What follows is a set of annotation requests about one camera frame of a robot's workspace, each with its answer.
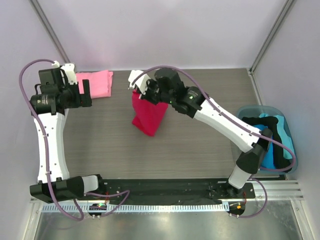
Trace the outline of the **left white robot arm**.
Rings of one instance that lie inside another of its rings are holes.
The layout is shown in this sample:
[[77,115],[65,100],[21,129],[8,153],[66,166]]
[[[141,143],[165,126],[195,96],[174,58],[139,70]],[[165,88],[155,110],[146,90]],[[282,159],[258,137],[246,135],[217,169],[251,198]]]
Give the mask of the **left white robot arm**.
[[91,107],[90,84],[78,81],[75,65],[55,64],[40,70],[40,92],[30,99],[37,118],[39,172],[37,183],[30,186],[30,194],[45,203],[52,203],[50,189],[56,200],[81,199],[88,192],[103,189],[99,174],[71,177],[65,159],[63,132],[69,109]]

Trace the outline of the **red t shirt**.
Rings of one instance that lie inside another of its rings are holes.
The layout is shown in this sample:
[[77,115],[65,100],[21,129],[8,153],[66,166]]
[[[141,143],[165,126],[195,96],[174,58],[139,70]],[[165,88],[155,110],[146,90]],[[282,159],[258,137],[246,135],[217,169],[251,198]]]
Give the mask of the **red t shirt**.
[[140,94],[134,90],[131,102],[135,117],[131,123],[145,135],[154,137],[169,105],[162,102],[154,105],[139,97]]

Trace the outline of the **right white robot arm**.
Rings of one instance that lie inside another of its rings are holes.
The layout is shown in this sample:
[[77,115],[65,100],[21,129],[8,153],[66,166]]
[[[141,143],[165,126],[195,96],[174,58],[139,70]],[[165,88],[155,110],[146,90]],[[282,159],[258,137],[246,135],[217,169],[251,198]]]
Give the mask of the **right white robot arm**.
[[215,101],[211,97],[196,86],[185,86],[178,72],[170,68],[158,69],[154,78],[147,74],[132,78],[130,86],[138,91],[141,99],[154,105],[169,104],[178,113],[209,125],[231,140],[241,154],[225,188],[233,197],[243,192],[245,183],[258,172],[268,151],[270,130],[250,126],[219,105],[213,107]]

